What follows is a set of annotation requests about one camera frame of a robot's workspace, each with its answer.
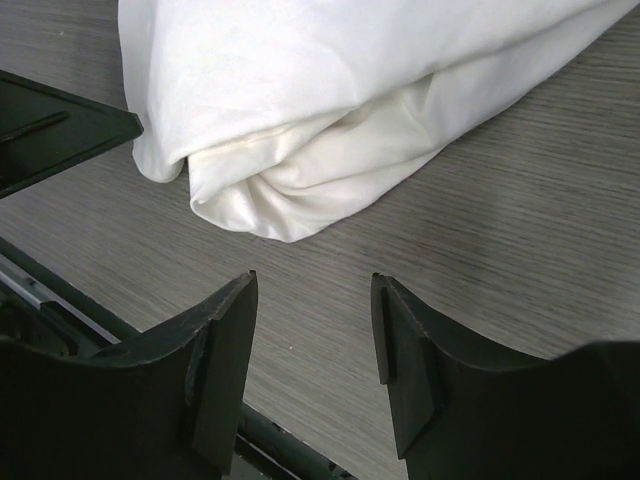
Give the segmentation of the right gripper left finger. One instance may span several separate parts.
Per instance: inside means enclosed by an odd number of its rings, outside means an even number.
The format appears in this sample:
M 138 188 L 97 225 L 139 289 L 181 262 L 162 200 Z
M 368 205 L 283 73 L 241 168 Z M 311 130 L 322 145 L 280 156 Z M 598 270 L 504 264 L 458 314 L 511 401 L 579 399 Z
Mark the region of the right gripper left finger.
M 89 358 L 1 340 L 5 479 L 230 473 L 257 317 L 254 272 Z

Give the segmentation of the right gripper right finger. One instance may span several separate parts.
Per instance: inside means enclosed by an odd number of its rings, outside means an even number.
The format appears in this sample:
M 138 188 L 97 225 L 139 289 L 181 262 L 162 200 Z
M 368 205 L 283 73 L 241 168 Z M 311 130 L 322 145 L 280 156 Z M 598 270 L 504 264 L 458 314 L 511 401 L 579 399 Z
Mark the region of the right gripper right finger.
M 371 315 L 398 457 L 412 479 L 635 479 L 639 345 L 550 360 L 511 349 L 376 274 Z

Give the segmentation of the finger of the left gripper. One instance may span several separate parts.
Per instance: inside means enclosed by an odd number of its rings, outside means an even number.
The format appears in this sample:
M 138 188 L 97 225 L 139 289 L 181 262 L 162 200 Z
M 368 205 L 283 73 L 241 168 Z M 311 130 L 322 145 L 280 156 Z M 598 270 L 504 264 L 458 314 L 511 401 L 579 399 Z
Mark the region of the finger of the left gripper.
M 142 132 L 131 112 L 3 71 L 1 196 L 99 156 Z

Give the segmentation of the white floral print t-shirt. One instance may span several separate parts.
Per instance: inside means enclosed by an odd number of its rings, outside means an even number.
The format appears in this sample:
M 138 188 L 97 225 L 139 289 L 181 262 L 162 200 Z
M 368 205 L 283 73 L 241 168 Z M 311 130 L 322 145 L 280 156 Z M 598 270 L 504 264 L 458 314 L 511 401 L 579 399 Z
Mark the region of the white floral print t-shirt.
M 295 242 L 368 207 L 509 108 L 631 1 L 122 1 L 146 178 Z

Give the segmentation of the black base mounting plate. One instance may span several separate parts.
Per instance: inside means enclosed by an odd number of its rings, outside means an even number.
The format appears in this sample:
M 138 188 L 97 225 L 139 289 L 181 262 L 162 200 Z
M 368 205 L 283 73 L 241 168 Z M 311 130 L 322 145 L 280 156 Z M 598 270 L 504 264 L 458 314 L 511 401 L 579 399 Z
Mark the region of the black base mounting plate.
M 5 479 L 345 479 L 245 404 L 258 310 L 248 271 L 140 332 L 1 245 Z

